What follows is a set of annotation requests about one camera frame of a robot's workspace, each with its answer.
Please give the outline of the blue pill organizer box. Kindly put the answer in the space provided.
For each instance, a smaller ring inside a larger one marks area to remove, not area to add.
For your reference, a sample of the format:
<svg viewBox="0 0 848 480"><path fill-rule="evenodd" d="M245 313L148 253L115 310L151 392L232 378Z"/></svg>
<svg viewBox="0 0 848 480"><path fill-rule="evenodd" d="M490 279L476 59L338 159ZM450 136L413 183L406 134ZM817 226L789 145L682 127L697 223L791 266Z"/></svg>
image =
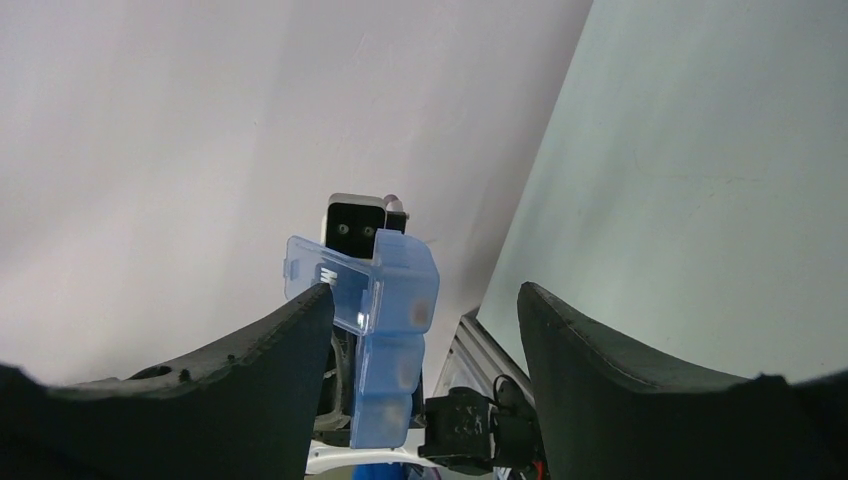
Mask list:
<svg viewBox="0 0 848 480"><path fill-rule="evenodd" d="M357 337L349 445L403 445L421 379L424 335L439 292L429 247L381 229L372 260L356 259L299 236L287 242L284 293L292 299L317 283L330 286L334 324Z"/></svg>

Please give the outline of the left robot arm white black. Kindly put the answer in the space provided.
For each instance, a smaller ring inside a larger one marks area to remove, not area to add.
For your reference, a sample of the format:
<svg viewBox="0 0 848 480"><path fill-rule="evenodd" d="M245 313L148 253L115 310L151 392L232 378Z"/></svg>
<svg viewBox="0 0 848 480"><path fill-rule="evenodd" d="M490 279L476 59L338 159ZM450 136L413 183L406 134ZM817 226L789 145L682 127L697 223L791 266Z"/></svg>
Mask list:
<svg viewBox="0 0 848 480"><path fill-rule="evenodd" d="M472 313L459 322L439 383L403 446L350 449L341 434L320 433L308 478L366 464L399 464L409 479L550 478L530 379Z"/></svg>

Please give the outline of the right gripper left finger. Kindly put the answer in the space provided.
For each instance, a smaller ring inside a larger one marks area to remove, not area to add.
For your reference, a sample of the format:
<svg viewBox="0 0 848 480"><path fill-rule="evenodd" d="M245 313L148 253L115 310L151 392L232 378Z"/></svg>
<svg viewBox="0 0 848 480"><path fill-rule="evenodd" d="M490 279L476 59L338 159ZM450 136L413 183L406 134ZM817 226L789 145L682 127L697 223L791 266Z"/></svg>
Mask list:
<svg viewBox="0 0 848 480"><path fill-rule="evenodd" d="M5 479L300 479L334 302L316 285L127 379L43 385L1 369Z"/></svg>

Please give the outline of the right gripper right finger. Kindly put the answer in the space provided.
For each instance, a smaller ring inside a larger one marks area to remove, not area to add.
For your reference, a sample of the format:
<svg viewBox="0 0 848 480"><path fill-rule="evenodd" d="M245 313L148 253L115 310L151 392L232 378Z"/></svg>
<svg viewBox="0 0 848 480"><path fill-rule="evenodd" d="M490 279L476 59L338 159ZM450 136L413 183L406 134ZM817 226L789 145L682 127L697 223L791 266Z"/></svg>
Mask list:
<svg viewBox="0 0 848 480"><path fill-rule="evenodd" d="M792 383L702 367L538 284L520 336L555 479L843 479L847 375Z"/></svg>

